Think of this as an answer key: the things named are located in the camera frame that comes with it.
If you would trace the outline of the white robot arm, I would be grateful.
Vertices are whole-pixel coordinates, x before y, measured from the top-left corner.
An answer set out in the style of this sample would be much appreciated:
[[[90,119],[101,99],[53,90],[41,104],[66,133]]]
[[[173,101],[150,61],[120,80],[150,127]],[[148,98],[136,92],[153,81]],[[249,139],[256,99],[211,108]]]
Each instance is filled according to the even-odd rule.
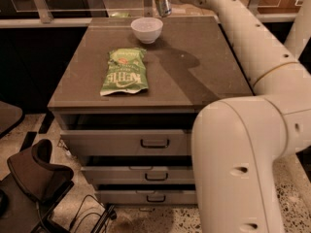
[[[273,163],[310,145],[310,75],[240,0],[170,1],[216,13],[254,92],[213,102],[194,122],[202,233],[285,233]]]

